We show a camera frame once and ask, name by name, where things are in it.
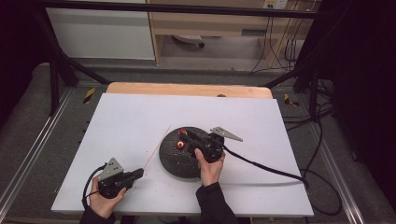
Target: white board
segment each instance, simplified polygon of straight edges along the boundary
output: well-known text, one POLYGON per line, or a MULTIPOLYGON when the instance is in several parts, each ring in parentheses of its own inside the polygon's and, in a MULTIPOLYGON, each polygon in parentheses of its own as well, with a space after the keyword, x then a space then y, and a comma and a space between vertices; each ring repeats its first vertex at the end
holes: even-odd
MULTIPOLYGON (((198 215, 199 179, 182 179, 162 166, 158 147, 174 129, 192 126, 209 132, 220 126, 243 138, 225 145, 265 166, 300 175, 276 100, 103 94, 52 211, 83 211, 81 194, 97 167, 112 157, 125 171, 145 174, 115 209, 128 215, 198 215)), ((313 211, 298 180, 268 173, 226 155, 220 185, 228 205, 240 217, 306 217, 313 211)))

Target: white wall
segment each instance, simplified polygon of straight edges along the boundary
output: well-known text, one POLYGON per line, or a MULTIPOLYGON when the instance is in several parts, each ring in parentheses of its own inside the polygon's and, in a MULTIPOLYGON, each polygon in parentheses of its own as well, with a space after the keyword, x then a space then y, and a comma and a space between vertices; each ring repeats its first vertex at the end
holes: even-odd
MULTIPOLYGON (((144 0, 96 0, 145 3, 144 0)), ((48 8, 59 44, 74 58, 154 60, 147 12, 48 8)))

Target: gray floor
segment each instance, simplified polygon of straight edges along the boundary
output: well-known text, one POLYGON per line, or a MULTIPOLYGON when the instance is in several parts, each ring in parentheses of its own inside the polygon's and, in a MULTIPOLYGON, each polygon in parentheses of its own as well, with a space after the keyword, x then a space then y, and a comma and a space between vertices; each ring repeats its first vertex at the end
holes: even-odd
MULTIPOLYGON (((248 71, 254 67, 260 55, 257 41, 253 39, 209 37, 205 47, 198 49, 196 46, 177 43, 168 37, 165 39, 163 63, 160 66, 148 63, 135 65, 129 62, 118 65, 122 68, 111 67, 105 63, 91 65, 92 70, 98 74, 117 81, 257 86, 278 77, 283 70, 249 74, 248 71)), ((36 223, 55 223, 55 219, 63 220, 65 223, 65 220, 79 219, 79 216, 65 216, 50 211, 56 197, 54 191, 62 185, 68 167, 78 150, 78 141, 82 139, 83 131, 89 125, 87 121, 91 119, 101 93, 106 90, 106 86, 98 86, 83 75, 79 76, 83 80, 82 85, 73 89, 64 113, 7 213, 7 223, 12 223, 13 218, 21 217, 29 218, 23 221, 25 223, 32 222, 31 218, 38 220, 36 223), (96 87, 95 94, 90 103, 84 105, 82 101, 91 85, 96 87)), ((288 80, 273 89, 283 116, 304 115, 300 106, 286 105, 283 102, 285 92, 290 95, 291 100, 298 101, 290 88, 293 81, 293 79, 288 80)), ((47 67, 41 66, 35 70, 34 80, 29 89, 7 123, 0 129, 1 192, 4 192, 10 179, 17 172, 24 156, 48 119, 49 111, 49 72, 47 67)), ((322 123, 326 142, 366 223, 396 223, 395 212, 365 165, 351 159, 351 151, 337 119, 328 116, 322 120, 322 123)), ((317 144, 312 129, 309 125, 302 126, 289 131, 289 137, 298 165, 305 167, 317 144)), ((330 180, 320 155, 316 158, 312 169, 330 180)), ((310 196, 311 202, 324 210, 333 210, 336 200, 329 188, 315 178, 309 176, 308 179, 313 191, 310 196)), ((309 220, 310 223, 348 223, 344 211, 334 217, 324 216, 315 211, 315 216, 309 220)), ((269 218, 254 218, 254 223, 304 223, 304 220, 275 218, 275 222, 271 222, 269 218)))

